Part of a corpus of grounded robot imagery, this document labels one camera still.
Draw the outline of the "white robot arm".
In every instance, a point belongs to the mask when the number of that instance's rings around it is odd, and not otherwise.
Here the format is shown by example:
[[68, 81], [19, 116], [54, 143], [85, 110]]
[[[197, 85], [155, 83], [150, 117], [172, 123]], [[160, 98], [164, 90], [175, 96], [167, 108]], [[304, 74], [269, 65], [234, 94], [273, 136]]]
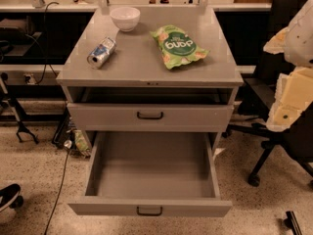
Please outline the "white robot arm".
[[280, 74], [275, 102], [266, 127], [282, 132], [292, 126], [313, 102], [313, 0], [308, 0], [263, 47], [270, 54], [283, 53], [288, 63], [295, 65], [290, 74]]

